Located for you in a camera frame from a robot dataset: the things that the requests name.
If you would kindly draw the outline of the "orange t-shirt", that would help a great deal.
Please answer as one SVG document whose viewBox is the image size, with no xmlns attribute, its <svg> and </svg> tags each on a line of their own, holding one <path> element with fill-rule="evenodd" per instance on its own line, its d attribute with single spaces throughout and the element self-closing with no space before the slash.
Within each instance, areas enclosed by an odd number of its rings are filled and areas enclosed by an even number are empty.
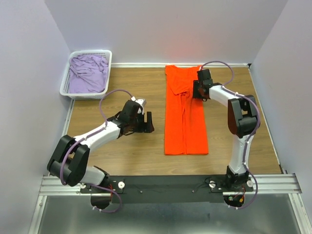
<svg viewBox="0 0 312 234">
<path fill-rule="evenodd" d="M 165 67 L 165 155 L 207 155 L 208 137 L 203 102 L 193 98 L 199 67 Z"/>
</svg>

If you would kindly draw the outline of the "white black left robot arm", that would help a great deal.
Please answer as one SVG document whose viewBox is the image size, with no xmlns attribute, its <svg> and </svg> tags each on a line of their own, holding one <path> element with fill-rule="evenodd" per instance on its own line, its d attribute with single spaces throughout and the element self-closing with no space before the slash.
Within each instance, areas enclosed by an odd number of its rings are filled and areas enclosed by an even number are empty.
<svg viewBox="0 0 312 234">
<path fill-rule="evenodd" d="M 96 192 L 104 192 L 109 186 L 109 174 L 97 166 L 88 166 L 89 154 L 122 136 L 153 132 L 152 113 L 144 111 L 145 105 L 145 99 L 133 97 L 120 112 L 99 127 L 76 137 L 62 136 L 47 164 L 47 170 L 64 185 L 91 184 Z"/>
</svg>

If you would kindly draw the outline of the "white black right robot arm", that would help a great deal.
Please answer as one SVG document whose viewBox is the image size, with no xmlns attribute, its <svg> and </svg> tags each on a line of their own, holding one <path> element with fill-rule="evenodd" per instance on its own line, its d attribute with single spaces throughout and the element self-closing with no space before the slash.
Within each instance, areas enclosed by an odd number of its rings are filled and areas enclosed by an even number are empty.
<svg viewBox="0 0 312 234">
<path fill-rule="evenodd" d="M 235 191 L 249 179 L 251 142 L 260 125 L 255 98 L 252 95 L 235 93 L 220 83 L 214 83 L 208 69 L 197 71 L 197 80 L 193 81 L 193 98 L 202 101 L 212 99 L 227 107 L 227 123 L 233 135 L 233 146 L 222 185 Z"/>
</svg>

